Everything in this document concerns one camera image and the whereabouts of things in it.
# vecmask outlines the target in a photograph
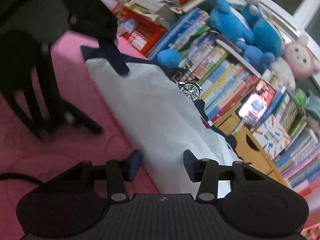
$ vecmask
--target circular pad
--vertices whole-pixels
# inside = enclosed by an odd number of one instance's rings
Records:
[[[299,229],[308,204],[293,190],[273,181],[251,181],[227,194],[221,210],[239,230],[256,236],[284,236]]]
[[[104,211],[100,196],[81,182],[58,182],[38,189],[17,206],[25,232],[46,238],[78,234],[94,225]]]

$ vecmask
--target drawer handle hole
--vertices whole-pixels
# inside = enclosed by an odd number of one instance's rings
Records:
[[[252,150],[259,151],[257,146],[254,144],[254,142],[251,140],[251,138],[247,134],[246,134],[246,140],[247,140],[247,144]]]

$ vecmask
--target red basket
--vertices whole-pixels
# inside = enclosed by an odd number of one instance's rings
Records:
[[[122,6],[120,3],[118,3],[113,13],[121,22],[130,18],[136,21],[135,29],[123,36],[143,55],[146,55],[167,31],[159,24],[150,21],[126,6]]]

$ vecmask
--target white cloth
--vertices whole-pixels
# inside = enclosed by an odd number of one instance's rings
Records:
[[[132,146],[143,152],[143,165],[162,193],[196,196],[200,183],[192,183],[184,168],[186,149],[221,165],[239,160],[223,136],[204,127],[193,102],[158,66],[127,63],[130,73],[123,78],[105,59],[89,59],[86,65]],[[229,182],[219,182],[218,197],[229,191]]]

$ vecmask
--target black chair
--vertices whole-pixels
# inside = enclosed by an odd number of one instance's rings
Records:
[[[0,35],[0,57],[0,92],[15,114],[39,139],[66,121],[73,125],[83,124],[94,133],[103,131],[94,120],[61,98],[49,44],[40,44],[24,31],[8,31]],[[31,81],[33,68],[36,69],[49,120],[43,118],[39,109]],[[14,96],[17,91],[23,91],[32,120],[17,104]]]

